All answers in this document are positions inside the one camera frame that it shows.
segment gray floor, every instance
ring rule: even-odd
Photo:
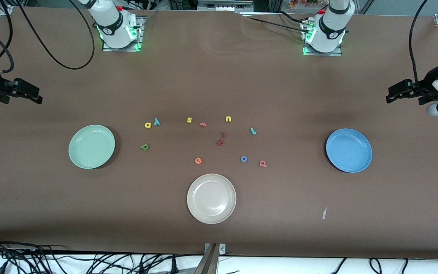
[[[375,0],[367,14],[415,15],[423,0]],[[438,0],[428,0],[420,15],[438,13]]]

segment white floor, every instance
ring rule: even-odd
[[[112,262],[122,255],[112,257],[108,262]],[[94,255],[78,255],[76,257],[92,259]],[[141,255],[133,255],[132,260],[127,257],[126,260],[119,261],[117,264],[125,267],[136,266]],[[188,256],[177,258],[178,269],[195,268],[201,256]],[[330,274],[335,271],[337,265],[341,262],[340,258],[290,258],[290,257],[221,257],[219,262],[218,274],[229,274],[239,271],[239,274]],[[383,274],[400,274],[404,260],[379,260],[382,265]],[[0,257],[0,267],[5,262]],[[66,270],[67,274],[84,274],[91,265],[91,261],[76,261],[70,258],[59,259],[60,264]],[[53,274],[63,273],[54,261],[50,261]],[[101,264],[92,273],[102,271],[106,265]],[[159,266],[153,268],[150,273],[164,273],[170,271],[171,261],[165,261]],[[105,272],[106,274],[122,274],[120,269],[112,268]],[[349,273],[367,273],[375,274],[370,268],[368,259],[348,259],[341,267],[339,274]],[[438,274],[438,260],[409,260],[405,274]],[[8,265],[5,274],[17,274],[14,266]]]

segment plate rim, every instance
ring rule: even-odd
[[[367,161],[366,165],[365,165],[362,169],[360,169],[360,170],[355,170],[355,171],[350,171],[350,170],[346,170],[346,169],[340,168],[340,167],[339,167],[338,165],[336,165],[336,164],[332,161],[332,159],[330,158],[329,150],[328,150],[327,148],[329,147],[329,142],[332,141],[332,139],[333,139],[333,138],[339,133],[339,131],[351,131],[351,132],[356,132],[356,133],[358,133],[359,135],[361,135],[361,136],[364,138],[364,140],[366,141],[368,151],[370,151],[370,158],[369,158],[369,160]],[[366,136],[364,136],[364,134],[362,134],[362,133],[359,132],[358,130],[355,130],[355,129],[352,129],[352,128],[339,128],[339,129],[335,130],[334,132],[332,132],[332,133],[329,135],[329,137],[327,138],[327,141],[325,142],[325,153],[327,154],[327,158],[329,159],[330,163],[332,163],[337,169],[339,169],[339,170],[341,170],[341,171],[343,171],[343,172],[346,172],[346,173],[358,173],[358,172],[361,172],[361,171],[365,170],[368,166],[370,166],[371,161],[372,161],[372,159],[373,159],[373,148],[371,147],[371,143],[370,143],[370,141],[368,140],[368,138],[366,138]]]
[[[199,219],[197,218],[197,216],[194,215],[194,214],[192,213],[192,211],[190,210],[190,206],[191,206],[191,205],[190,205],[190,203],[189,203],[189,199],[191,199],[191,193],[193,193],[193,191],[196,189],[196,188],[192,189],[192,186],[193,186],[193,185],[195,184],[195,182],[197,182],[200,178],[205,177],[205,176],[207,176],[207,175],[216,175],[216,176],[219,176],[219,177],[224,178],[224,179],[226,180],[226,182],[228,182],[229,185],[231,186],[231,188],[233,189],[233,199],[234,199],[234,203],[233,203],[233,205],[231,206],[231,211],[230,211],[230,213],[229,213],[228,215],[226,215],[226,216],[224,217],[223,220],[218,221],[218,222],[206,222],[206,221],[203,221],[203,220],[199,220]],[[219,223],[224,222],[225,220],[227,220],[227,219],[233,214],[233,212],[234,212],[234,210],[235,210],[235,208],[236,208],[236,203],[237,203],[237,201],[238,201],[238,196],[237,196],[237,194],[236,194],[236,189],[234,188],[233,183],[232,183],[228,178],[226,178],[225,176],[223,176],[223,175],[221,175],[221,174],[208,173],[208,174],[201,175],[201,176],[197,177],[197,178],[196,178],[196,179],[190,184],[189,189],[188,189],[188,191],[187,191],[187,207],[188,207],[188,210],[189,210],[190,214],[195,218],[195,220],[198,220],[199,222],[204,223],[204,224],[214,225],[214,224],[219,224]]]
[[[106,159],[106,161],[104,161],[104,163],[102,163],[102,164],[100,164],[100,165],[97,165],[97,166],[92,166],[92,167],[83,167],[83,166],[81,166],[81,165],[78,165],[78,164],[74,161],[74,159],[72,159],[71,151],[70,151],[70,147],[71,147],[72,143],[76,141],[76,139],[77,139],[76,136],[77,136],[78,134],[84,132],[84,131],[85,131],[87,128],[89,128],[89,127],[98,127],[98,128],[103,129],[103,131],[105,131],[105,132],[111,134],[111,136],[113,137],[113,149],[112,149],[113,152],[111,153],[111,155],[109,155],[109,157]],[[97,125],[97,124],[87,125],[87,126],[81,128],[80,130],[78,130],[78,131],[72,136],[72,139],[71,139],[70,142],[68,143],[68,157],[70,158],[71,162],[72,162],[75,166],[77,166],[77,167],[79,167],[79,168],[82,168],[82,169],[94,169],[94,168],[98,168],[98,167],[104,165],[105,163],[107,163],[108,160],[111,159],[111,157],[113,156],[115,149],[116,149],[116,137],[114,137],[113,132],[111,132],[111,130],[109,130],[109,128],[107,128],[106,126],[103,126],[103,125]]]

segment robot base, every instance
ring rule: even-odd
[[[117,51],[117,52],[138,52],[141,51],[141,44],[143,43],[144,35],[144,23],[146,22],[146,16],[136,16],[136,26],[139,26],[136,30],[136,39],[124,48],[115,49],[109,47],[103,40],[102,51]]]
[[[303,20],[300,23],[300,29],[306,29],[308,31],[312,31],[312,27],[314,26],[315,18],[309,17],[308,20]],[[309,36],[310,33],[308,32],[302,32],[302,45],[303,45],[303,53],[304,55],[316,55],[316,56],[342,56],[341,51],[341,45],[338,45],[335,50],[332,52],[318,52],[315,50],[311,45],[306,43],[307,36]]]

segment table surface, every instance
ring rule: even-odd
[[[87,60],[90,37],[75,10],[26,10],[59,60]],[[157,12],[142,52],[97,50],[78,71],[50,59],[18,10],[12,19],[16,67],[6,78],[33,83],[44,100],[0,104],[0,239],[92,251],[200,253],[205,242],[226,242],[236,255],[438,258],[438,118],[416,99],[385,101],[389,86],[413,78],[412,17],[354,16],[343,56],[314,57],[302,55],[295,31],[232,12]],[[423,78],[438,65],[431,17],[419,18],[413,42]],[[154,118],[161,125],[145,129]],[[104,167],[84,170],[68,143],[90,124],[110,128],[117,147]],[[328,135],[346,127],[373,148],[358,174],[325,155]],[[186,204],[207,173],[226,176],[238,197],[217,225],[195,220]]]

